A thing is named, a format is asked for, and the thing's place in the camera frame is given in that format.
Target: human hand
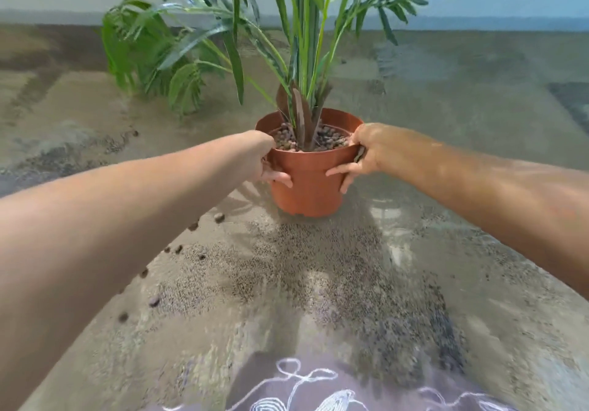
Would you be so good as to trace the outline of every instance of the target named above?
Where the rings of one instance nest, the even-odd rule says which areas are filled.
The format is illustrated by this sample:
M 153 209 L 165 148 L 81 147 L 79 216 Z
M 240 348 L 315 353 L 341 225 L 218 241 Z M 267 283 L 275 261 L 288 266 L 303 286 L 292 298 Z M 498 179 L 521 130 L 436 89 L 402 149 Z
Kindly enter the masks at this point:
M 253 147 L 254 169 L 250 181 L 277 181 L 285 184 L 289 188 L 293 187 L 293 182 L 289 174 L 275 171 L 266 160 L 266 155 L 271 149 L 276 147 L 274 138 L 264 132 L 248 131 L 244 133 L 246 139 Z
M 380 170 L 379 158 L 382 153 L 383 144 L 386 142 L 386 140 L 383 140 L 383 135 L 388 128 L 392 127 L 379 123 L 362 124 L 352 134 L 350 145 L 361 144 L 366 148 L 361 159 L 357 162 L 339 165 L 338 167 L 329 169 L 325 173 L 327 176 L 347 174 L 340 188 L 342 194 L 348 191 L 348 188 L 358 175 L 370 174 L 371 172 Z

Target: palm plant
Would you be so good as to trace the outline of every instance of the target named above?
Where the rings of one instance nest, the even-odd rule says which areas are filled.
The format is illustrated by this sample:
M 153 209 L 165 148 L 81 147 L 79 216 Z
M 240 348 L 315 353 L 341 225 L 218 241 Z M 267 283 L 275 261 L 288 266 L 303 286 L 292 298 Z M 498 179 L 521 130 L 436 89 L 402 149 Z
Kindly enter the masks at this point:
M 328 9 L 339 2 L 333 35 L 325 47 Z M 237 49 L 238 35 L 253 43 L 279 81 L 276 105 L 292 125 L 299 147 L 313 150 L 321 109 L 331 90 L 328 81 L 337 45 L 343 34 L 354 28 L 360 34 L 369 9 L 376 9 L 385 35 L 396 44 L 387 12 L 408 22 L 416 8 L 427 0 L 291 0 L 289 17 L 286 0 L 276 0 L 282 30 L 291 50 L 288 62 L 260 27 L 256 0 L 163 0 L 150 5 L 144 0 L 124 0 L 104 18 L 103 41 L 110 70 L 123 87 L 140 86 L 146 93 L 169 97 L 172 105 L 198 105 L 204 71 L 232 73 L 237 97 L 243 103 L 244 84 L 251 82 L 274 103 L 261 87 L 244 75 Z M 216 19 L 207 30 L 187 26 L 174 35 L 162 15 L 205 14 Z M 211 38 L 220 35 L 221 50 Z

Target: person's right hand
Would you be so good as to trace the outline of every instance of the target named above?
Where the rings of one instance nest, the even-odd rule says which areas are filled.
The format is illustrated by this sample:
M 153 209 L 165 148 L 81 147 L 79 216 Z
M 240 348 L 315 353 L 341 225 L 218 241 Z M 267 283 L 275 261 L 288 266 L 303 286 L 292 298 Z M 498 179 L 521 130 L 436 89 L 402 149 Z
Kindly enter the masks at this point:
M 382 155 L 386 140 L 383 139 L 387 129 L 393 128 L 379 123 L 360 125 L 350 139 L 350 145 L 361 144 L 366 148 L 364 155 L 357 163 L 346 163 L 329 169 L 325 175 L 347 174 L 343 180 L 340 192 L 345 194 L 349 186 L 358 175 L 379 171 L 379 158 Z

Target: concrete floor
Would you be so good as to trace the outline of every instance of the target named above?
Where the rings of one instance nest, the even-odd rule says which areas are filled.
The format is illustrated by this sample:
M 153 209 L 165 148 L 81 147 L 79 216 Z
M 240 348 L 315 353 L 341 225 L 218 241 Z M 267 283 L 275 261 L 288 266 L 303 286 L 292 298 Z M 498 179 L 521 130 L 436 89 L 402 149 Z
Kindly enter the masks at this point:
M 477 151 L 589 169 L 589 35 L 398 38 L 398 48 L 376 32 L 343 41 L 329 105 Z M 246 54 L 273 92 L 269 69 Z M 271 108 L 254 90 L 239 107 L 231 79 L 212 79 L 201 110 L 180 122 L 165 100 L 122 95 L 104 70 L 91 29 L 0 28 L 0 195 L 243 131 Z M 324 220 L 287 217 L 265 186 L 245 184 L 170 246 L 23 409 L 201 400 L 222 410 L 255 350 L 301 348 L 401 384 L 429 359 L 521 411 L 587 408 L 589 304 L 399 181 L 358 180 Z

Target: terracotta-colored pot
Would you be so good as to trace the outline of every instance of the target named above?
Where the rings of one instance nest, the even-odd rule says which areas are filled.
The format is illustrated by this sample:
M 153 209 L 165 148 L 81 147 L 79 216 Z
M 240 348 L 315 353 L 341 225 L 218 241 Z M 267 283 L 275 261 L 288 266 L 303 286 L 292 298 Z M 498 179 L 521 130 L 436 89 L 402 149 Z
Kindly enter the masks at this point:
M 321 113 L 323 124 L 343 131 L 345 135 L 353 133 L 362 124 L 362 120 L 336 109 L 324 108 Z M 284 119 L 280 112 L 273 112 L 263 117 L 256 124 L 256 130 L 270 133 L 280 128 Z M 324 152 L 289 152 L 272 149 L 268 155 L 269 162 L 290 174 L 293 187 L 272 182 L 272 197 L 276 205 L 289 214 L 302 214 L 307 217 L 323 217 L 333 214 L 342 204 L 343 174 L 326 177 L 325 172 L 340 164 L 354 161 L 359 150 L 358 145 Z

